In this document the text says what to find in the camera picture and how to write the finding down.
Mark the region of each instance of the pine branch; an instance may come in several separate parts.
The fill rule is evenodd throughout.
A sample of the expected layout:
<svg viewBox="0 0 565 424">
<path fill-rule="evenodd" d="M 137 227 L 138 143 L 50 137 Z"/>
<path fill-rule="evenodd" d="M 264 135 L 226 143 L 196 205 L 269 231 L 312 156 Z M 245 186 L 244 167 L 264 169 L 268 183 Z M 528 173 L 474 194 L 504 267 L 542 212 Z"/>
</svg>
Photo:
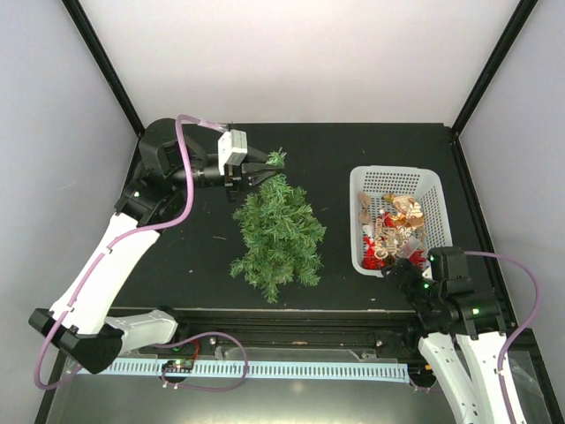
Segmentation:
<svg viewBox="0 0 565 424">
<path fill-rule="evenodd" d="M 272 152 L 267 163 L 284 165 L 286 154 Z M 305 201 L 306 191 L 287 184 L 286 176 L 265 181 L 257 193 L 247 195 L 245 204 L 234 213 L 249 251 L 231 264 L 231 276 L 244 274 L 253 287 L 260 288 L 269 303 L 277 300 L 280 284 L 295 278 L 305 286 L 320 281 L 321 267 L 317 245 L 326 227 L 313 215 Z"/>
</svg>

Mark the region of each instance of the decoration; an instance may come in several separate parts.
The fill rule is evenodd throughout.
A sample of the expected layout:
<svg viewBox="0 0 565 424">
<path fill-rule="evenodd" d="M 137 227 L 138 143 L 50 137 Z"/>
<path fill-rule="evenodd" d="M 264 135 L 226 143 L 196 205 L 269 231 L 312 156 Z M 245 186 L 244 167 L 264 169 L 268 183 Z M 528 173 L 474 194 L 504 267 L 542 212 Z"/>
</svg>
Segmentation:
<svg viewBox="0 0 565 424">
<path fill-rule="evenodd" d="M 371 197 L 366 193 L 359 194 L 361 213 L 358 219 L 366 235 L 365 258 L 361 266 L 365 269 L 382 269 L 393 265 L 397 258 L 404 257 L 421 268 L 426 262 L 426 258 L 422 257 L 424 250 L 419 250 L 426 237 L 422 228 L 426 223 L 422 206 L 408 194 L 396 196 L 390 193 L 382 196 L 382 199 L 392 204 L 394 209 L 392 212 L 380 209 L 373 219 L 369 210 Z"/>
<path fill-rule="evenodd" d="M 268 164 L 283 165 L 281 151 L 269 155 Z M 231 264 L 231 276 L 245 274 L 245 280 L 263 291 L 269 303 L 276 303 L 279 285 L 295 279 L 306 286 L 320 281 L 317 245 L 326 227 L 313 215 L 305 201 L 306 191 L 291 187 L 283 174 L 265 181 L 258 193 L 247 195 L 234 219 L 249 251 Z"/>
</svg>

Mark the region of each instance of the black metal frame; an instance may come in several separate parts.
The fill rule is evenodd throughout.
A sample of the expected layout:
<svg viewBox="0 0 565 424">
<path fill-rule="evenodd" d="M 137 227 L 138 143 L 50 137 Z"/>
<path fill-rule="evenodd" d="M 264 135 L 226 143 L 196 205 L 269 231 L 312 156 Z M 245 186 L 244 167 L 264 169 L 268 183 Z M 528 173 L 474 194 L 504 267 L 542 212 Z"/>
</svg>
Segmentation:
<svg viewBox="0 0 565 424">
<path fill-rule="evenodd" d="M 141 119 L 139 119 L 138 112 L 135 111 L 133 107 L 133 103 L 130 100 L 130 97 L 125 92 L 125 88 L 122 85 L 122 81 L 120 81 L 119 77 L 117 76 L 116 70 L 114 66 L 109 60 L 102 43 L 98 39 L 98 35 L 90 20 L 88 19 L 85 10 L 82 8 L 79 0 L 62 0 L 64 7 L 69 12 L 69 15 L 74 22 L 74 25 L 80 32 L 85 44 L 87 45 L 92 57 L 98 64 L 98 67 L 102 71 L 102 75 L 108 82 L 109 87 L 112 89 L 114 96 L 117 99 L 117 102 L 122 107 L 125 116 L 127 117 L 128 121 L 130 121 L 130 125 L 133 128 L 133 131 L 141 137 L 145 132 L 145 127 L 141 123 Z"/>
<path fill-rule="evenodd" d="M 465 125 L 469 122 L 469 119 L 477 108 L 480 99 L 483 97 L 488 85 L 493 80 L 495 73 L 504 61 L 504 57 L 508 54 L 512 44 L 514 44 L 518 34 L 520 34 L 522 27 L 526 23 L 526 20 L 530 17 L 530 13 L 533 11 L 537 2 L 538 0 L 520 0 L 520 3 L 514 10 L 514 13 L 512 13 L 508 24 L 502 32 L 501 38 L 496 43 L 496 46 L 494 46 L 491 56 L 486 61 L 483 71 L 478 76 L 475 86 L 471 90 L 471 93 L 469 94 L 469 97 L 467 97 L 467 100 L 459 112 L 455 123 L 451 127 L 455 136 L 461 134 Z"/>
<path fill-rule="evenodd" d="M 80 5 L 79 0 L 62 0 L 64 6 L 72 17 L 85 43 L 90 49 L 94 60 L 100 67 L 102 74 L 108 81 L 114 95 L 124 110 L 133 130 L 141 136 L 145 128 L 141 123 L 135 108 L 124 86 L 117 76 L 112 63 L 109 61 L 100 40 L 90 24 L 88 17 Z M 452 140 L 450 141 L 453 156 L 456 161 L 456 167 L 459 171 L 459 177 L 463 185 L 465 196 L 471 211 L 475 230 L 481 249 L 487 252 L 493 251 L 493 243 L 490 239 L 486 221 L 482 214 L 477 193 L 471 180 L 471 174 L 461 144 L 459 142 L 459 134 L 469 121 L 473 111 L 477 108 L 481 97 L 485 93 L 493 76 L 500 67 L 504 57 L 509 52 L 514 40 L 520 33 L 525 21 L 531 14 L 538 0 L 521 0 L 516 7 L 512 17 L 510 18 L 506 28 L 504 29 L 500 39 L 498 40 L 491 56 L 480 73 L 478 80 L 471 90 L 467 101 L 465 102 L 459 116 L 453 124 Z M 132 170 L 137 162 L 136 156 L 133 158 Z M 489 276 L 493 283 L 493 287 L 498 296 L 499 301 L 503 305 L 503 313 L 505 314 L 508 324 L 516 321 L 516 316 L 509 300 L 509 294 L 504 284 L 502 273 L 497 261 L 486 260 L 486 266 Z M 143 310 L 136 310 L 136 313 L 143 313 Z M 131 314 L 132 310 L 112 310 L 113 315 Z M 379 355 L 382 357 L 397 358 L 401 362 L 409 362 L 417 365 L 421 362 L 421 357 L 417 352 L 410 349 L 403 349 L 404 345 L 409 345 L 410 340 L 398 336 L 405 330 L 406 325 L 416 319 L 415 314 L 387 314 L 387 313 L 316 313 L 316 312 L 295 312 L 292 314 L 286 312 L 229 312 L 229 311 L 181 311 L 180 319 L 189 322 L 191 332 L 207 329 L 226 329 L 229 332 L 237 332 L 248 345 L 270 345 L 285 346 L 291 344 L 297 347 L 296 336 L 300 336 L 300 342 L 308 344 L 300 344 L 304 348 L 310 347 L 336 347 L 344 348 L 346 340 L 347 346 L 351 349 L 373 349 L 376 340 L 383 342 L 380 347 Z M 525 331 L 513 344 L 512 350 L 526 350 L 530 353 L 534 368 L 536 370 L 539 384 L 545 394 L 547 409 L 550 412 L 552 422 L 565 422 L 561 416 L 561 411 L 555 398 L 551 383 L 549 381 L 546 367 L 539 354 L 539 349 L 535 337 L 531 331 Z M 56 365 L 53 368 L 53 374 L 50 381 L 55 381 L 63 372 L 64 356 L 59 354 Z M 53 401 L 55 391 L 45 393 L 41 407 L 35 421 L 36 424 L 46 422 L 49 414 L 49 408 Z"/>
</svg>

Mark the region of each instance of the gray wall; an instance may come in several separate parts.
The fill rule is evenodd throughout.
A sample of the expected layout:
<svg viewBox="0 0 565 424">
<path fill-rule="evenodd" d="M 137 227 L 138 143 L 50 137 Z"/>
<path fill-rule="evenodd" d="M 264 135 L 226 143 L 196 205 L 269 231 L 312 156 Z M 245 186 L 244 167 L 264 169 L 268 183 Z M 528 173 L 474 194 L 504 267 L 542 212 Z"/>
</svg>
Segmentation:
<svg viewBox="0 0 565 424">
<path fill-rule="evenodd" d="M 0 98 L 0 421 L 28 423 L 42 337 L 27 318 L 98 243 L 135 136 L 60 1 L 1 2 Z"/>
<path fill-rule="evenodd" d="M 499 253 L 533 268 L 544 289 L 533 328 L 565 411 L 565 2 L 545 0 L 526 23 L 462 136 Z M 521 319 L 532 288 L 503 264 Z"/>
</svg>

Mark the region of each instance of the white wall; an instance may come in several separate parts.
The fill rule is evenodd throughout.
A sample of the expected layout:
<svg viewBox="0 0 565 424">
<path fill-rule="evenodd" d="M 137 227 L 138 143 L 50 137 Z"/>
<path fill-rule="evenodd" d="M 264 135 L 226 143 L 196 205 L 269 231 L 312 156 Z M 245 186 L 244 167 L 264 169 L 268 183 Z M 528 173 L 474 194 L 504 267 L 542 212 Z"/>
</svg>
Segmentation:
<svg viewBox="0 0 565 424">
<path fill-rule="evenodd" d="M 544 288 L 533 328 L 565 411 L 565 2 L 539 2 L 464 130 L 462 143 L 494 246 Z M 532 288 L 502 264 L 523 319 Z"/>
<path fill-rule="evenodd" d="M 29 423 L 42 337 L 27 318 L 98 243 L 135 136 L 60 1 L 0 3 L 0 98 L 0 421 Z"/>
<path fill-rule="evenodd" d="M 517 0 L 83 0 L 145 125 L 452 125 Z"/>
</svg>

